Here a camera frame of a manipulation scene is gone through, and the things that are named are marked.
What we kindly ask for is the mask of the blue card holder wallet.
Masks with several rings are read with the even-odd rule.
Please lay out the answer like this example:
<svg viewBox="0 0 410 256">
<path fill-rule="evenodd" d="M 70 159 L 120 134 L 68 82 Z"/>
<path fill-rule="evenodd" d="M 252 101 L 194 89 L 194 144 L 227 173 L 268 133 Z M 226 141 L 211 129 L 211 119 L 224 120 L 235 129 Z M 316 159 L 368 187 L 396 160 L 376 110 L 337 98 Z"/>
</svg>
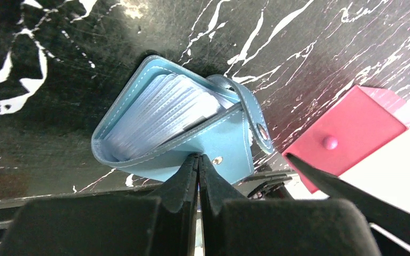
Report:
<svg viewBox="0 0 410 256">
<path fill-rule="evenodd" d="M 91 150 L 101 164 L 158 181 L 171 178 L 188 155 L 205 154 L 234 184 L 255 171 L 253 143 L 274 151 L 248 88 L 150 55 L 96 127 Z"/>
</svg>

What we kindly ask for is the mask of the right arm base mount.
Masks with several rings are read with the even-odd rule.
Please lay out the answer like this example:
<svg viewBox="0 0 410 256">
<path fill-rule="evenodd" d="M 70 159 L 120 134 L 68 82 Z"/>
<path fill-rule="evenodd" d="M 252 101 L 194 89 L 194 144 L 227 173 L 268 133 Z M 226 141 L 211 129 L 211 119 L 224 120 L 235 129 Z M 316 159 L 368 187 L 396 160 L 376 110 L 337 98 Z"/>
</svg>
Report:
<svg viewBox="0 0 410 256">
<path fill-rule="evenodd" d="M 237 182 L 233 187 L 248 199 L 292 199 L 286 185 L 296 176 L 294 171 L 258 172 Z"/>
</svg>

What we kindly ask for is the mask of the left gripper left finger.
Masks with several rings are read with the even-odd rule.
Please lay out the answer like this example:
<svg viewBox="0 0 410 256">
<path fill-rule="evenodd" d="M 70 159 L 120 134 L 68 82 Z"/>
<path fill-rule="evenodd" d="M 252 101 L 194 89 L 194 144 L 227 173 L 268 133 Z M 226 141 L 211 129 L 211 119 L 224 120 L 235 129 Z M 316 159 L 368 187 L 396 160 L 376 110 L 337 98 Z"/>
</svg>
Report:
<svg viewBox="0 0 410 256">
<path fill-rule="evenodd" d="M 199 156 L 145 196 L 39 199 L 25 204 L 0 255 L 193 255 Z"/>
</svg>

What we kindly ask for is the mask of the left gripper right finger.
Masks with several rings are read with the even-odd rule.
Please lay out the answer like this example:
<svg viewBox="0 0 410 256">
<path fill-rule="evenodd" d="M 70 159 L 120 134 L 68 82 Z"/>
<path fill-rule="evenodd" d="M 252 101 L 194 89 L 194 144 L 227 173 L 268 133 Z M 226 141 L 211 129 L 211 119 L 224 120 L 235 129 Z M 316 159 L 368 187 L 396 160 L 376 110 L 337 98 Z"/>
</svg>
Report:
<svg viewBox="0 0 410 256">
<path fill-rule="evenodd" d="M 205 255 L 380 255 L 368 223 L 343 199 L 250 200 L 206 155 L 198 175 Z"/>
</svg>

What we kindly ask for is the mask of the pink plastic box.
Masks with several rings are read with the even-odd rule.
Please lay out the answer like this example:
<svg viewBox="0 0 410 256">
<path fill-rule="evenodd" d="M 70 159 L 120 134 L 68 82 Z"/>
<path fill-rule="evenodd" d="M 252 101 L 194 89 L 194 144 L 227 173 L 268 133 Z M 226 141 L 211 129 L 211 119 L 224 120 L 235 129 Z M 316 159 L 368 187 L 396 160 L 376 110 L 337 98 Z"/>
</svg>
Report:
<svg viewBox="0 0 410 256">
<path fill-rule="evenodd" d="M 410 129 L 410 103 L 393 91 L 354 85 L 285 151 L 340 176 Z"/>
</svg>

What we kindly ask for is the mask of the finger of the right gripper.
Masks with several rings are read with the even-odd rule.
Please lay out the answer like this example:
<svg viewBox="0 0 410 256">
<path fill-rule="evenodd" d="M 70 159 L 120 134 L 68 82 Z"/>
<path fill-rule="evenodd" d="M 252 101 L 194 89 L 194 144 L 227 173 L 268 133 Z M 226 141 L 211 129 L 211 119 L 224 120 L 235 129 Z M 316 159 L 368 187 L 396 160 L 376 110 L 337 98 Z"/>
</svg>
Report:
<svg viewBox="0 0 410 256">
<path fill-rule="evenodd" d="M 410 245 L 410 213 L 370 195 L 333 174 L 311 166 L 291 153 L 287 153 L 286 158 L 322 192 L 330 197 L 349 200 L 368 222 L 380 226 Z"/>
</svg>

